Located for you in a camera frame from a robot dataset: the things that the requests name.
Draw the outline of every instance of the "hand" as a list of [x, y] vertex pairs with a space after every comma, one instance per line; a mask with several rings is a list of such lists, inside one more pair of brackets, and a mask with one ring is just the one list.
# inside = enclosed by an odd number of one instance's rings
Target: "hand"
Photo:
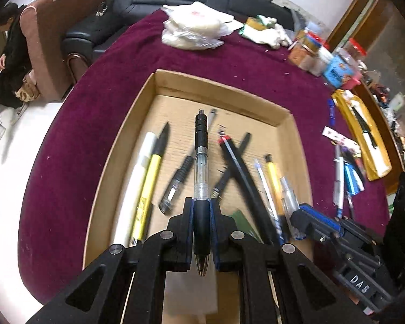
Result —
[[0, 57], [0, 71], [5, 69], [5, 62], [6, 62], [6, 55], [2, 54], [2, 56]]

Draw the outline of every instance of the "black jacket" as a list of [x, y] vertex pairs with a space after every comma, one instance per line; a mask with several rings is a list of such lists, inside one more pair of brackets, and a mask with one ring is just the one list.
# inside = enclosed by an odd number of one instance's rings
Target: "black jacket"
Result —
[[11, 28], [8, 31], [3, 53], [6, 55], [5, 69], [1, 76], [13, 92], [18, 91], [22, 85], [24, 76], [31, 70], [30, 57], [28, 56], [27, 41], [21, 31], [19, 18], [25, 6], [18, 9], [18, 15], [15, 17]]

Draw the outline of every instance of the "brown armchair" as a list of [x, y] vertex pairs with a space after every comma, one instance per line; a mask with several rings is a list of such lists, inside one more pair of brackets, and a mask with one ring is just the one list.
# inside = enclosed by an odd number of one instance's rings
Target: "brown armchair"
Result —
[[47, 101], [61, 100], [72, 76], [60, 50], [65, 32], [96, 11], [104, 0], [35, 0], [21, 13], [20, 25], [37, 87]]

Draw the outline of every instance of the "cardboard tray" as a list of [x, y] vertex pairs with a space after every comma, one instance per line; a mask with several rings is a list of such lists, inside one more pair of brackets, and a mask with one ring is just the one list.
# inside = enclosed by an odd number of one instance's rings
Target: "cardboard tray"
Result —
[[[158, 70], [150, 75], [139, 92], [108, 155], [87, 227], [83, 268], [109, 247], [115, 210], [123, 201], [124, 189], [145, 134], [152, 131], [158, 135], [165, 122], [169, 121], [170, 137], [153, 195], [154, 207], [148, 234], [153, 235], [167, 227], [170, 216], [161, 213], [158, 208], [159, 200], [172, 174], [181, 165], [193, 144], [198, 110], [203, 108], [208, 113], [213, 107], [218, 109], [218, 115], [208, 134], [210, 188], [225, 169], [217, 134], [218, 126], [223, 125], [236, 145], [246, 132], [252, 134], [243, 159], [265, 202], [266, 196], [254, 167], [254, 159], [258, 158], [263, 164], [264, 156], [270, 153], [283, 175], [288, 177], [298, 201], [312, 205], [303, 147], [294, 118], [288, 110], [234, 87], [192, 75]], [[189, 175], [171, 215], [180, 214], [185, 198], [193, 195], [193, 170]], [[224, 193], [221, 211], [231, 215], [237, 209], [243, 212], [254, 230], [257, 230], [236, 182], [231, 179]], [[298, 241], [295, 244], [312, 259], [309, 241]], [[206, 316], [206, 320], [208, 323], [237, 323], [238, 277], [236, 274], [218, 273], [216, 278], [218, 312]], [[164, 313], [164, 323], [197, 322], [193, 316], [167, 316]]]

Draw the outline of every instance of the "white floor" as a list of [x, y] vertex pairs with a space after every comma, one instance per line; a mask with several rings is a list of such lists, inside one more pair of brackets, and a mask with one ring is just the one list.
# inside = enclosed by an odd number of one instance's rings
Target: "white floor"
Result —
[[0, 311], [11, 324], [25, 323], [41, 308], [19, 275], [18, 226], [31, 167], [60, 107], [61, 103], [32, 103], [13, 127], [13, 109], [1, 114], [7, 130], [0, 142]]

